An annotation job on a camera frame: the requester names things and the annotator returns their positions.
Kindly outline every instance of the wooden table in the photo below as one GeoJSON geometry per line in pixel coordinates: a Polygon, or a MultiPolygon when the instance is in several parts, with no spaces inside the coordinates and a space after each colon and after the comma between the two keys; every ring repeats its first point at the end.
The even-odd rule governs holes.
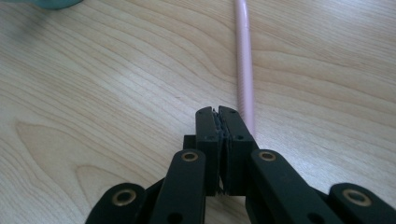
{"type": "MultiPolygon", "coordinates": [[[[396,206],[396,5],[248,1],[256,140],[314,188],[396,206]]],[[[194,113],[236,108],[233,1],[0,3],[0,223],[83,223],[163,178],[194,113]]],[[[248,223],[207,198],[205,223],[248,223]]]]}

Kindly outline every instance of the blurry object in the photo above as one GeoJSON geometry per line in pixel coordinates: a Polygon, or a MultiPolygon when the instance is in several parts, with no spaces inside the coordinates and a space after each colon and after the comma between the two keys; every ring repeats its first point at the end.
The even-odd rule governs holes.
{"type": "Polygon", "coordinates": [[[62,9],[65,7],[71,7],[82,0],[0,0],[2,2],[13,2],[13,3],[23,3],[31,2],[38,7],[45,9],[62,9]]]}

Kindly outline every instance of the pink straw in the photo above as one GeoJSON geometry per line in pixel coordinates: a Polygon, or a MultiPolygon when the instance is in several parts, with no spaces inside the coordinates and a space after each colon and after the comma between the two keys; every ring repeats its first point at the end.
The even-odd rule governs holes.
{"type": "Polygon", "coordinates": [[[238,66],[238,110],[250,134],[255,136],[254,87],[251,61],[248,6],[246,0],[235,0],[238,66]]]}

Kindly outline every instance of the screw hole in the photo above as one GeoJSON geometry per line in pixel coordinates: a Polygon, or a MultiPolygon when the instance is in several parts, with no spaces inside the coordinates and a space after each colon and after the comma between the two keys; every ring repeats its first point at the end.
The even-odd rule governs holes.
{"type": "Polygon", "coordinates": [[[274,160],[276,160],[276,155],[275,155],[274,153],[272,153],[272,152],[264,151],[264,152],[261,152],[261,153],[259,154],[259,156],[260,156],[260,158],[262,158],[264,161],[274,161],[274,160]]]}
{"type": "Polygon", "coordinates": [[[355,189],[344,189],[343,190],[343,195],[348,199],[351,203],[354,203],[359,206],[370,206],[372,204],[372,201],[370,200],[367,195],[361,193],[360,191],[357,191],[355,189]]]}
{"type": "Polygon", "coordinates": [[[321,215],[316,214],[316,213],[308,214],[308,218],[311,221],[311,223],[315,223],[315,224],[323,224],[323,223],[325,223],[323,217],[321,215]]]}
{"type": "Polygon", "coordinates": [[[205,136],[206,140],[215,140],[215,136],[205,136]]]}
{"type": "Polygon", "coordinates": [[[172,213],[168,216],[168,223],[177,224],[183,220],[183,216],[180,213],[172,213]]]}
{"type": "Polygon", "coordinates": [[[122,189],[114,194],[112,202],[116,206],[125,206],[133,202],[136,198],[136,192],[132,189],[122,189]]]}
{"type": "Polygon", "coordinates": [[[195,152],[185,152],[181,155],[181,159],[183,159],[183,161],[196,161],[198,159],[198,154],[195,152]]]}

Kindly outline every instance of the light wood surface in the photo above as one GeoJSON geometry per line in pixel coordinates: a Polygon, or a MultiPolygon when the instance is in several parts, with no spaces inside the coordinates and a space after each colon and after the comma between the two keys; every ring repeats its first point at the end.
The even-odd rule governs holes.
{"type": "MultiPolygon", "coordinates": [[[[314,188],[396,206],[396,4],[248,1],[256,140],[314,188]]],[[[0,223],[83,223],[163,178],[194,113],[236,108],[232,0],[0,3],[0,223]]],[[[208,198],[205,223],[248,223],[208,198]]]]}

